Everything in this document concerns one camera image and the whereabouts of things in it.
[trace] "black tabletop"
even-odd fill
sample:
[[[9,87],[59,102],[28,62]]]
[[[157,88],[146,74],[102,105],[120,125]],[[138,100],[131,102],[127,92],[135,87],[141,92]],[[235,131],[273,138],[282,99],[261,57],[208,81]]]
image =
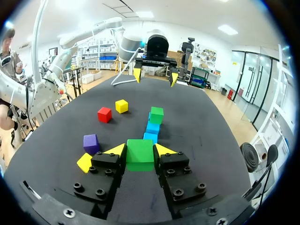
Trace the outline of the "black tabletop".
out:
[[[132,77],[123,75],[120,80]],[[113,78],[80,95],[44,122],[16,152],[4,175],[20,205],[34,217],[32,202],[19,182],[26,180],[40,195],[53,187],[72,193],[84,173],[77,160],[85,153],[83,136],[97,134],[103,151],[127,139],[142,139],[152,106],[164,109],[158,143],[183,151],[206,196],[242,195],[249,187],[247,168],[230,128],[209,97],[200,89],[144,78],[111,86]],[[129,102],[119,114],[115,101]],[[99,122],[101,107],[112,109],[112,120]],[[152,172],[125,171],[108,220],[149,223],[171,219],[158,178]]]

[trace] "ceiling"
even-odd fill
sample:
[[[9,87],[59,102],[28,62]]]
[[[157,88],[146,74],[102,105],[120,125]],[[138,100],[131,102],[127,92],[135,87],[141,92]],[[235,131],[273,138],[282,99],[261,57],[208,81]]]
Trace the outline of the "ceiling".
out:
[[[66,2],[60,7],[57,2]],[[89,24],[115,16],[124,21],[139,20],[133,11],[151,11],[151,21],[174,23],[211,34],[233,45],[254,45],[278,49],[279,38],[269,20],[263,15],[262,4],[253,0],[123,0],[130,8],[122,7],[120,0],[49,0],[40,32],[40,44],[58,40],[59,34],[87,27]],[[25,44],[32,33],[40,0],[29,0],[16,14],[12,22],[16,35],[13,48]],[[228,24],[238,31],[229,36],[218,27]]]

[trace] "person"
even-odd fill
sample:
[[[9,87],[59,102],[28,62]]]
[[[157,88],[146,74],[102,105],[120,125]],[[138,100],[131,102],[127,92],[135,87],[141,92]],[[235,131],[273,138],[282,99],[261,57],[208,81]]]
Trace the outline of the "person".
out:
[[[16,74],[21,74],[23,64],[15,51],[10,49],[11,42],[15,36],[15,29],[9,28],[5,31],[0,52],[0,70],[2,73],[19,82]],[[21,128],[18,123],[12,120],[12,116],[8,116],[10,103],[0,98],[0,128],[3,130],[14,129],[14,146],[17,148],[22,143]],[[28,118],[21,114],[20,121],[22,124],[29,124]]]

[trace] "cube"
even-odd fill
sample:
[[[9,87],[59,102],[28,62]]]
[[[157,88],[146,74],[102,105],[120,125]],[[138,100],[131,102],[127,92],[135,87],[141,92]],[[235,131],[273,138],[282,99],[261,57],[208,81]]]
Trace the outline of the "cube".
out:
[[[144,138],[143,139],[144,140],[152,140],[152,143],[156,144],[158,142],[158,135],[144,133]]]
[[[152,140],[128,139],[126,165],[129,171],[154,169]]]
[[[85,153],[77,161],[77,165],[83,172],[87,173],[89,171],[89,168],[92,166],[91,159],[92,159],[92,156],[90,156],[88,153]]]
[[[161,124],[164,118],[164,109],[158,107],[151,107],[150,123]]]
[[[100,151],[100,144],[96,134],[83,136],[83,148],[90,155],[96,154]]]
[[[102,107],[97,114],[98,120],[103,123],[108,123],[112,118],[112,110],[110,108]]]
[[[147,124],[147,127],[146,127],[146,133],[158,135],[159,128],[160,128],[159,124],[150,123],[148,121],[148,124]]]
[[[118,113],[124,113],[128,111],[128,102],[124,99],[116,101],[116,110]]]

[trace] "floor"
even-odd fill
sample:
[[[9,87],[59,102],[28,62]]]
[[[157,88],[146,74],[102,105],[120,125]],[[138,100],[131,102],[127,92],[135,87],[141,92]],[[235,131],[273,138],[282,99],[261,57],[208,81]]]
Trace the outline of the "floor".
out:
[[[114,71],[103,70],[102,77],[100,79],[89,84],[82,85],[83,93],[115,75],[116,74]],[[167,81],[165,77],[151,75],[146,75],[146,77]],[[209,89],[205,89],[204,91],[223,115],[238,145],[241,145],[244,142],[250,142],[255,136],[256,130],[248,121],[248,119],[242,120],[242,117],[244,115],[243,111],[233,101],[226,98],[226,96],[221,95],[220,92]],[[67,86],[67,92],[72,98],[75,98],[74,90],[71,85]],[[0,147],[0,157],[4,159],[6,166],[8,166],[11,158],[16,151],[10,145],[11,131],[12,130],[4,131],[0,129],[0,138],[2,139],[2,145]]]

